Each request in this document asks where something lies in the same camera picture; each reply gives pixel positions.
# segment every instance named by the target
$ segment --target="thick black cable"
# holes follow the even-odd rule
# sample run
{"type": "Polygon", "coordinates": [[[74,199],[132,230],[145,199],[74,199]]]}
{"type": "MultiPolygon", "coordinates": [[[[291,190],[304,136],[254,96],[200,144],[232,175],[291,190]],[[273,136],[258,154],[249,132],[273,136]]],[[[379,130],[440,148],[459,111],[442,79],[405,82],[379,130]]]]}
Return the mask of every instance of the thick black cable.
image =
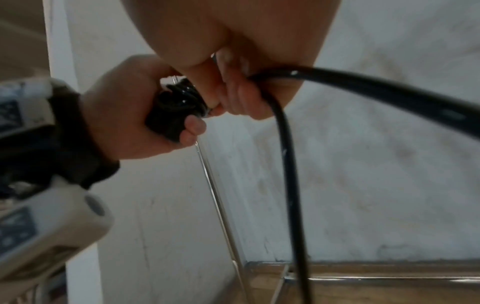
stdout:
{"type": "Polygon", "coordinates": [[[280,103],[270,93],[262,91],[261,96],[268,103],[276,118],[280,136],[283,175],[285,182],[286,209],[293,253],[293,261],[297,272],[301,296],[305,304],[313,303],[312,289],[309,282],[309,264],[307,247],[305,246],[304,225],[300,205],[300,188],[295,160],[294,142],[289,122],[280,103]]]}
{"type": "MultiPolygon", "coordinates": [[[[266,70],[250,77],[251,80],[256,82],[273,78],[308,80],[344,89],[406,110],[480,139],[480,109],[476,105],[462,100],[390,83],[385,80],[326,69],[285,67],[266,70]]],[[[311,304],[313,298],[309,282],[307,247],[303,230],[300,189],[292,134],[279,102],[266,91],[262,91],[261,94],[271,107],[278,126],[293,260],[303,302],[311,304]]]]}

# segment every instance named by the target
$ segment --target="gray wall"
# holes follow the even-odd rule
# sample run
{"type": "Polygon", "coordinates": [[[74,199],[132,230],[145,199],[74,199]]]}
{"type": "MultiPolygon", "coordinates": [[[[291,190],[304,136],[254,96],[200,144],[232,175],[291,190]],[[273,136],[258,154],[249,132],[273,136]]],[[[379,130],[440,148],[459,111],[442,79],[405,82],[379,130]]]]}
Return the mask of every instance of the gray wall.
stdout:
{"type": "MultiPolygon", "coordinates": [[[[118,0],[68,0],[66,12],[80,91],[151,52],[118,0]]],[[[103,302],[210,303],[234,269],[195,148],[121,166],[92,190],[115,216],[98,244],[103,302]]]]}
{"type": "MultiPolygon", "coordinates": [[[[479,102],[478,1],[344,1],[316,66],[479,102]]],[[[306,84],[286,110],[314,260],[480,257],[480,144],[306,84]]],[[[225,115],[202,138],[245,257],[291,258],[275,122],[225,115]]]]}

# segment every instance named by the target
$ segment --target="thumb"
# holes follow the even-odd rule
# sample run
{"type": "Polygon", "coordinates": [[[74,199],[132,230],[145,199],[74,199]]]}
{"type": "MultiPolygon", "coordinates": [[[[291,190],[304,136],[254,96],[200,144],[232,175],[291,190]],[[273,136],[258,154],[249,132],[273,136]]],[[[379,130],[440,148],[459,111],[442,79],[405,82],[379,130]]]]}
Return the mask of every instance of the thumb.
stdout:
{"type": "Polygon", "coordinates": [[[185,75],[195,85],[206,105],[213,109],[220,100],[217,97],[216,89],[223,85],[222,75],[217,64],[212,58],[191,67],[178,67],[177,70],[185,75]]]}

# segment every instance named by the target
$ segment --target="human hand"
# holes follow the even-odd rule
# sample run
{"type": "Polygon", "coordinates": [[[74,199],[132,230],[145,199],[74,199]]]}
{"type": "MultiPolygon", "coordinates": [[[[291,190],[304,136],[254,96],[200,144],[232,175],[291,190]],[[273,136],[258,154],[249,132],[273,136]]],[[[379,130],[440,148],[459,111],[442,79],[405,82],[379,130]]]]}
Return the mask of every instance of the human hand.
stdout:
{"type": "MultiPolygon", "coordinates": [[[[221,104],[217,112],[223,107],[263,119],[271,111],[246,76],[270,67],[311,66],[340,0],[122,2],[153,50],[187,76],[209,107],[221,104]]],[[[260,85],[283,106],[300,86],[291,81],[260,85]]]]}
{"type": "Polygon", "coordinates": [[[80,109],[93,140],[113,161],[146,158],[195,144],[205,122],[190,115],[180,143],[151,131],[145,119],[161,90],[160,79],[179,75],[156,55],[133,56],[104,74],[80,98],[80,109]]]}

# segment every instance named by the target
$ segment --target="brown floor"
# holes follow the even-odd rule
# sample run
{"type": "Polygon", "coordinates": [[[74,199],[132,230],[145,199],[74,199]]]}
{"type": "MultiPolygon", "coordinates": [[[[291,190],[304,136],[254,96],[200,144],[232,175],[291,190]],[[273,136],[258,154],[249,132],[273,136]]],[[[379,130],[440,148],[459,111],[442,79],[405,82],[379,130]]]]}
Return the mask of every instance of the brown floor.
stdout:
{"type": "MultiPolygon", "coordinates": [[[[269,304],[280,279],[280,268],[253,269],[250,275],[255,304],[269,304]]],[[[480,287],[370,287],[314,284],[315,303],[328,304],[474,304],[480,303],[480,287]]],[[[245,304],[238,285],[218,303],[245,304]]],[[[296,286],[287,284],[281,304],[302,304],[296,286]]]]}

